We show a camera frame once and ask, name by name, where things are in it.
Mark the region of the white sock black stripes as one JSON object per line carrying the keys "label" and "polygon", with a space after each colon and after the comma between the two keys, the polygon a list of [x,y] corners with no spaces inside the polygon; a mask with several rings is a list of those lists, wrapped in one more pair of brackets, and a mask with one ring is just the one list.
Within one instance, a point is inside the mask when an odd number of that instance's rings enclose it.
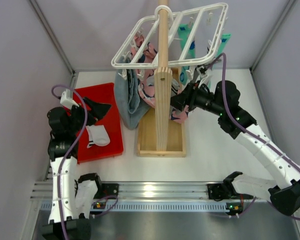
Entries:
{"label": "white sock black stripes", "polygon": [[88,133],[87,148],[93,146],[105,147],[111,140],[104,125],[91,125],[85,127]]}

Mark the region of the white clip sock hanger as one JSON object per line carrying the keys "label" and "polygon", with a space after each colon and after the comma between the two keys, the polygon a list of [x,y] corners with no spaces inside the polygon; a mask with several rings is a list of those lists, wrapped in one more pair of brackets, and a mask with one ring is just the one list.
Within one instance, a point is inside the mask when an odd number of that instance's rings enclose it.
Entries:
{"label": "white clip sock hanger", "polygon": [[[182,19],[185,16],[192,16],[196,15],[196,18],[194,19],[194,22],[192,23],[192,29],[188,35],[188,38],[185,42],[184,48],[182,52],[180,53],[180,56],[177,60],[168,61],[168,67],[182,67],[182,66],[197,66],[197,65],[203,65],[210,63],[213,58],[215,57],[219,45],[221,43],[221,36],[224,31],[225,23],[228,19],[227,13],[228,13],[229,5],[224,2],[215,3],[207,6],[192,8],[188,10],[183,10],[179,12],[172,12],[172,10],[165,6],[164,9],[169,12],[168,17],[168,47],[170,47],[171,43],[175,39],[175,35],[178,31],[179,24],[181,23]],[[154,10],[154,15],[146,16],[138,20],[138,22],[135,24],[131,32],[128,34],[127,38],[117,51],[117,53],[114,55],[114,57],[111,60],[111,65],[115,69],[157,69],[158,68],[158,57],[156,56],[152,63],[138,63],[138,59],[141,57],[144,48],[146,47],[146,44],[148,40],[154,35],[156,31],[159,32],[159,14],[157,10]],[[220,15],[219,19],[216,25],[216,29],[213,35],[213,38],[211,40],[211,44],[209,46],[209,51],[207,54],[200,58],[186,58],[186,55],[190,49],[190,46],[192,44],[192,41],[195,37],[195,34],[198,30],[199,24],[201,23],[201,19],[205,12],[211,12],[213,10],[220,9]],[[139,32],[142,24],[145,22],[153,22],[152,27],[150,28],[148,34],[144,38],[144,42],[141,45],[141,47],[138,49],[136,55],[134,58],[132,58],[131,55],[131,47],[137,47],[136,42],[134,41],[134,36]]]}

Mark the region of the grey sock black stripes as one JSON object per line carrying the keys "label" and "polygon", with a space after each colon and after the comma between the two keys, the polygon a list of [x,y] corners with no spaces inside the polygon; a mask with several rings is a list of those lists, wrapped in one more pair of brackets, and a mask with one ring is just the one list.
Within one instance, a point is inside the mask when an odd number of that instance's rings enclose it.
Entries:
{"label": "grey sock black stripes", "polygon": [[201,69],[203,68],[203,65],[197,65],[193,70],[193,77],[191,80],[191,83],[195,83],[197,79],[201,76]]}

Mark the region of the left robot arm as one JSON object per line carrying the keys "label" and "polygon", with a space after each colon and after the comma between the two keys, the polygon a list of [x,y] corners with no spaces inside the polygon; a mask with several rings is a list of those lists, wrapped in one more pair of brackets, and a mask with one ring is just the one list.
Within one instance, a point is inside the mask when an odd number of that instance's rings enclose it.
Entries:
{"label": "left robot arm", "polygon": [[87,97],[84,107],[74,104],[70,110],[55,107],[47,113],[51,128],[48,155],[52,169],[52,200],[48,224],[43,226],[46,240],[89,240],[92,227],[90,209],[102,182],[97,173],[75,179],[78,162],[78,136],[87,126],[103,119],[111,105]]}

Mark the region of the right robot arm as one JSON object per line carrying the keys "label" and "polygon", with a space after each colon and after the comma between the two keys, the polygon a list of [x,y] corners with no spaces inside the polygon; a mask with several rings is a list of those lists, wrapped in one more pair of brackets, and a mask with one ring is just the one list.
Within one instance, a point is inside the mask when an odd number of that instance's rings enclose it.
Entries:
{"label": "right robot arm", "polygon": [[300,166],[290,160],[265,135],[257,121],[240,107],[240,96],[237,86],[229,80],[218,82],[214,93],[196,82],[172,96],[170,104],[177,110],[199,108],[218,116],[220,128],[245,147],[272,176],[267,180],[235,171],[221,184],[228,198],[257,197],[270,202],[281,214],[292,216],[300,208]]}

